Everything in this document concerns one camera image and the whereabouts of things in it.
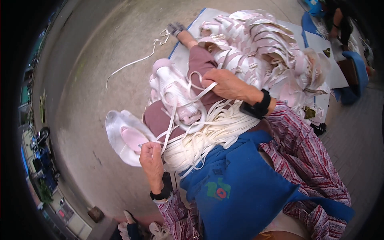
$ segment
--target pink fabric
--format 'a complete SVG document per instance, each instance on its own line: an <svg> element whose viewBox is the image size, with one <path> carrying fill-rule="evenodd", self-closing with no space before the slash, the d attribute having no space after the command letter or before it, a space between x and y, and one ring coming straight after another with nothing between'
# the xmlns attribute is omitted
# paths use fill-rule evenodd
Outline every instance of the pink fabric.
<svg viewBox="0 0 384 240"><path fill-rule="evenodd" d="M266 118L275 135L273 141L262 143L260 148L271 157L275 171L291 183L300 184L299 191L307 196L351 206L351 196L313 129L281 101ZM179 192L174 195L173 200L158 205L173 238L202 239L196 204L191 203L188 210ZM328 216L320 205L310 201L288 203L283 212L301 220L315 240L339 239L346 227L345 221Z"/></svg>

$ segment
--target woman's hand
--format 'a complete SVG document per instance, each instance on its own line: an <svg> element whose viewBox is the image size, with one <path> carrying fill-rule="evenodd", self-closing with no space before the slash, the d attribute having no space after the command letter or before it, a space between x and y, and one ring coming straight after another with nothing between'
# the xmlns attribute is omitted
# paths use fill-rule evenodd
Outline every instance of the woman's hand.
<svg viewBox="0 0 384 240"><path fill-rule="evenodd" d="M211 69L204 74L202 79L203 87L206 88L213 82L216 82L217 85L212 91L225 99L243 100L250 105L254 105L261 102L264 97L263 92L238 79L227 69Z"/></svg>
<svg viewBox="0 0 384 240"><path fill-rule="evenodd" d="M147 142L141 146L140 163L147 175L153 194L160 194L164 187L162 181L164 167L161 160L161 146L157 142Z"/></svg>
<svg viewBox="0 0 384 240"><path fill-rule="evenodd" d="M329 38L337 38L339 35L339 30L336 27L332 27L331 32L328 34Z"/></svg>

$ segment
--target concrete ground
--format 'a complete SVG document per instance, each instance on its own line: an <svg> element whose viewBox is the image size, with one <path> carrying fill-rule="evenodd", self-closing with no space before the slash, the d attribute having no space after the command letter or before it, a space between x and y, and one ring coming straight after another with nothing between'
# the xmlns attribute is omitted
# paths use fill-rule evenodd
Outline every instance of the concrete ground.
<svg viewBox="0 0 384 240"><path fill-rule="evenodd" d="M54 23L36 70L33 103L38 114L38 98L46 89L60 183L84 218L87 208L98 206L116 218L128 209L144 222L161 219L142 169L125 164L113 151L104 122L110 110L141 117L152 64L168 57L176 40L170 38L151 58L111 77L108 90L105 83L116 69L150 54L153 39L169 22L189 25L204 7L229 13L264 9L298 25L304 12L296 0L69 0Z"/></svg>

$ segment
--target building wall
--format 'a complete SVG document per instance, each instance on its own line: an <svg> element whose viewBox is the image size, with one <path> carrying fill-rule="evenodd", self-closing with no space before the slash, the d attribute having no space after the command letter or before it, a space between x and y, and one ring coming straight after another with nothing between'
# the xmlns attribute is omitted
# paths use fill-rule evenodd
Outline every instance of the building wall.
<svg viewBox="0 0 384 240"><path fill-rule="evenodd" d="M58 211L62 209L62 206L60 205L60 200L62 196L59 191L56 191L53 196L53 202L50 203L51 208L53 211L58 214ZM74 214L70 217L68 220L68 223L64 223L65 227L72 232L77 238L81 240L86 240L88 235L91 233L92 228L89 227L85 222L79 217L79 215L73 210L73 208L66 202L66 204L72 209Z"/></svg>

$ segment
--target sneaker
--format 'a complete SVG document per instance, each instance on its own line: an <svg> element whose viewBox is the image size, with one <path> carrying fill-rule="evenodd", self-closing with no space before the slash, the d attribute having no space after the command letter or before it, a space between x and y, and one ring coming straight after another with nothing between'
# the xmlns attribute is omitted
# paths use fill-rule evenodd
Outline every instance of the sneaker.
<svg viewBox="0 0 384 240"><path fill-rule="evenodd" d="M192 84L187 82L171 60L163 58L154 63L149 85L152 88L151 98L163 102L171 119L181 129L194 133L203 127L197 124L189 130L193 123L205 121L207 110L191 89Z"/></svg>
<svg viewBox="0 0 384 240"><path fill-rule="evenodd" d="M141 146L157 141L149 128L127 110L110 111L105 119L105 129L113 150L133 167L141 167Z"/></svg>
<svg viewBox="0 0 384 240"><path fill-rule="evenodd" d="M152 240L164 240L170 236L169 230L159 224L152 222L149 225L149 231L153 234Z"/></svg>
<svg viewBox="0 0 384 240"><path fill-rule="evenodd" d="M130 240L131 239L129 237L129 234L128 234L127 223L126 222L119 223L118 229L120 231L120 236L121 236L122 240Z"/></svg>
<svg viewBox="0 0 384 240"><path fill-rule="evenodd" d="M136 223L136 221L133 219L132 214L129 211L124 210L123 212L124 212L125 218L127 219L127 223L128 224Z"/></svg>

